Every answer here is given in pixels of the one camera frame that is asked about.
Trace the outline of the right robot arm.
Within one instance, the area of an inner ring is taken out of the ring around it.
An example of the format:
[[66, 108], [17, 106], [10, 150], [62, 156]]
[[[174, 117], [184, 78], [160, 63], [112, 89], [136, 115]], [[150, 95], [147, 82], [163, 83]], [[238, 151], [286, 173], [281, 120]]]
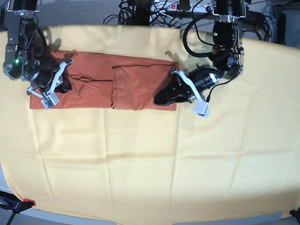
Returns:
[[72, 89], [64, 75], [72, 60], [57, 63], [49, 56], [36, 15], [40, 8], [39, 0], [6, 0], [1, 5], [0, 30], [7, 32], [3, 73], [11, 80], [29, 82], [27, 95], [64, 94]]

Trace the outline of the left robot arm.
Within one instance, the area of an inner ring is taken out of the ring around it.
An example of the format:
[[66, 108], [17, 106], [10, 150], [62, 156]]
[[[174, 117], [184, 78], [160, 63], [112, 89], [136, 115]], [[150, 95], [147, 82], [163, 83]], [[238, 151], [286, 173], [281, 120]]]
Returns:
[[[188, 33], [196, 23], [208, 17], [214, 17], [213, 45], [211, 52], [196, 53], [187, 42]], [[186, 70], [170, 70], [169, 83], [154, 96], [154, 104], [168, 106], [174, 103], [201, 102], [209, 103], [210, 96], [204, 98], [201, 94], [212, 92], [220, 86], [219, 82], [226, 79], [229, 83], [242, 73], [243, 47], [240, 42], [240, 19], [246, 16], [246, 5], [243, 0], [214, 0], [211, 10], [197, 17], [187, 25], [183, 32], [182, 42], [189, 55], [196, 58], [208, 58], [213, 67], [205, 65], [191, 72]]]

